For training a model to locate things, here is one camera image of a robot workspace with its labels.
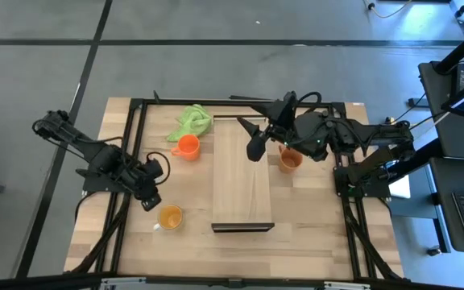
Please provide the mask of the brown-orange cup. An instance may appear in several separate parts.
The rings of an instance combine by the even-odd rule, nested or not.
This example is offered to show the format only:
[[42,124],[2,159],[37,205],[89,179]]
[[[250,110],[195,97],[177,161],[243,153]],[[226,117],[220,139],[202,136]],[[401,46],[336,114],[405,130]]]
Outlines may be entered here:
[[301,166],[303,155],[300,152],[283,145],[279,145],[279,152],[278,167],[282,173],[291,174]]

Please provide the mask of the small black cup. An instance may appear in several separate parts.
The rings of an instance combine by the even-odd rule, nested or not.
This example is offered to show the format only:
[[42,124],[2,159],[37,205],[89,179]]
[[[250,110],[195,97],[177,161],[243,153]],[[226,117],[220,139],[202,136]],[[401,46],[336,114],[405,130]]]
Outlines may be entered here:
[[265,135],[255,135],[246,145],[247,158],[250,161],[258,162],[266,152],[267,137]]

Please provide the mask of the wooden shelf with black legs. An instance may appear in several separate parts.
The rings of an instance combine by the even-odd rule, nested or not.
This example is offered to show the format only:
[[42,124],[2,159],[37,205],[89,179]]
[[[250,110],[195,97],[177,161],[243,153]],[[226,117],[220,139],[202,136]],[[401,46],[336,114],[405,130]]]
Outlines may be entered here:
[[233,117],[213,121],[213,205],[215,233],[267,232],[275,224],[267,153],[251,161],[250,135]]

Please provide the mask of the black aluminium table frame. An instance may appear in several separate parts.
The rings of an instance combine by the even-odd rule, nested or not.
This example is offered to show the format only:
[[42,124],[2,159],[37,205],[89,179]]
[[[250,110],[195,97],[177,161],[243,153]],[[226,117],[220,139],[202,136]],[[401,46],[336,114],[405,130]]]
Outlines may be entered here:
[[[352,280],[352,262],[342,203],[335,193],[333,156],[319,163],[304,159],[292,174],[277,166],[279,146],[267,144],[271,215],[275,226],[267,232],[214,233],[213,128],[201,138],[201,156],[188,162],[171,153],[167,135],[177,127],[181,106],[147,105],[131,109],[127,98],[106,104],[99,137],[127,135],[140,142],[139,158],[154,151],[170,171],[160,185],[164,205],[183,211],[175,230],[153,230],[156,210],[130,203],[119,261],[109,245],[104,270],[121,276],[182,276],[303,280]],[[250,114],[248,107],[210,106],[217,118]]]

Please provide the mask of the black desk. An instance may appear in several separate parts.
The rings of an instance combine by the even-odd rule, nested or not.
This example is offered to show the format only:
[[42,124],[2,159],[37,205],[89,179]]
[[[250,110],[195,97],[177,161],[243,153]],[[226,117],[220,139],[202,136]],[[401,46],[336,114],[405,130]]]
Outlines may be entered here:
[[[436,73],[431,63],[419,64],[418,70],[432,114],[443,113],[441,105],[449,99],[451,76]],[[435,128],[444,156],[464,159],[464,117],[448,114]]]
[[464,229],[452,197],[454,191],[464,191],[464,159],[432,158],[429,165],[450,243],[464,252]]

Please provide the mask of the green cloth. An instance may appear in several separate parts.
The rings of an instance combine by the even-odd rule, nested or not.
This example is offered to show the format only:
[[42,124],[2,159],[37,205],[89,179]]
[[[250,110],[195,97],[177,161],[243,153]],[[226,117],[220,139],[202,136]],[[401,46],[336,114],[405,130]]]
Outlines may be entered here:
[[178,142],[185,135],[197,137],[205,135],[213,123],[212,116],[200,104],[186,106],[182,115],[176,120],[179,126],[168,135],[166,138],[168,142]]

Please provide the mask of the bright orange mug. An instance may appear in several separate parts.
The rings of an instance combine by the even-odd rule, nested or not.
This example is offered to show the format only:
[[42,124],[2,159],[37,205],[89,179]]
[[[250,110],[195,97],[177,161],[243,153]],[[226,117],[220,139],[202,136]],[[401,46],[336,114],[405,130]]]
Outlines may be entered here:
[[187,161],[195,161],[200,156],[200,140],[196,135],[183,135],[171,153]]

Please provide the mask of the white paper sheet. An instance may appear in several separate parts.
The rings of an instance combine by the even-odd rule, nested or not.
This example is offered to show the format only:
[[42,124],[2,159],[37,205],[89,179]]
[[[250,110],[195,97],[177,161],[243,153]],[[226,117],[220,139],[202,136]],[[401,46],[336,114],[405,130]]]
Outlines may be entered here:
[[392,197],[409,199],[411,197],[409,175],[389,184],[389,191]]

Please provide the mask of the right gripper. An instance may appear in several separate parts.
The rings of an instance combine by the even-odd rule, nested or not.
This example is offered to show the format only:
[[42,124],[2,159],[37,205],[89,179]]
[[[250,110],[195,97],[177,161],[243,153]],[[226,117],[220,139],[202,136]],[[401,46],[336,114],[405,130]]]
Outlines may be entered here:
[[[262,135],[267,139],[284,140],[288,133],[292,133],[294,118],[286,118],[283,113],[283,102],[255,103],[251,109],[260,113],[268,119],[268,126]],[[247,132],[248,135],[260,135],[261,130],[258,124],[254,124],[242,117],[237,117],[237,121]]]

